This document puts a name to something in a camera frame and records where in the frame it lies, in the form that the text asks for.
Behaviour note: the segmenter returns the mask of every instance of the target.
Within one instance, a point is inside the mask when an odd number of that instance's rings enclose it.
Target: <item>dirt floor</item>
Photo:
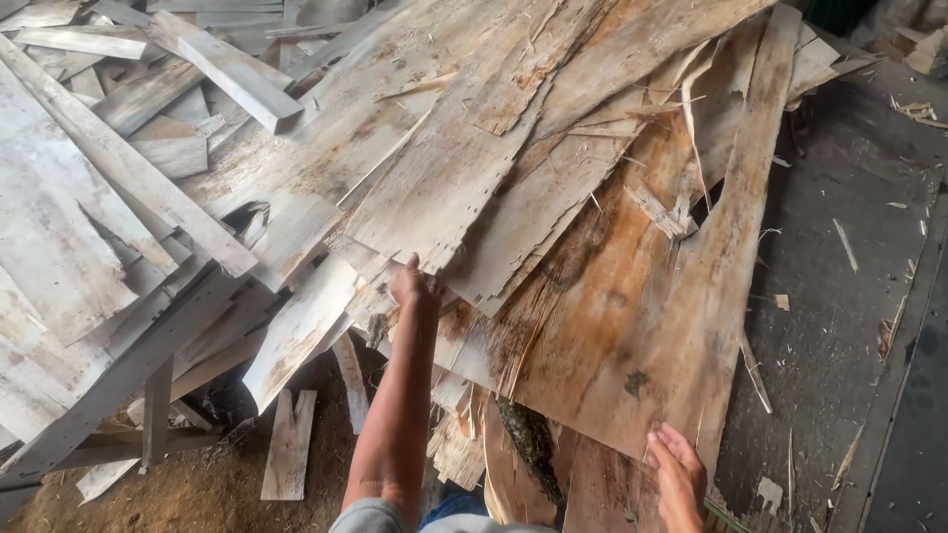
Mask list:
[[[359,350],[371,399],[385,359]],[[233,374],[243,374],[238,367]],[[253,401],[233,375],[215,380],[225,385],[211,393],[215,405],[227,405],[234,422]],[[260,490],[273,426],[275,403],[256,419],[243,437],[213,449],[173,454],[166,463],[137,473],[137,466],[99,499],[78,506],[76,489],[88,469],[48,474],[43,488],[5,531],[46,532],[325,532],[342,505],[356,436],[349,423],[346,390],[336,359],[322,354],[300,369],[287,385],[294,391],[318,391],[316,417],[301,502],[261,502]]]

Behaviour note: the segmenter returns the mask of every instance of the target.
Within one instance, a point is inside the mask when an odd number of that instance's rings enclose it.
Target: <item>person's right hand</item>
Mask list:
[[[668,424],[648,434],[648,463],[658,470],[658,512],[669,533],[701,533],[707,472],[688,439]]]
[[[401,305],[434,306],[435,309],[441,306],[441,296],[444,289],[438,281],[438,278],[426,274],[418,269],[418,254],[413,253],[409,261],[402,269],[395,274],[392,281],[389,282],[389,291],[392,297]]]

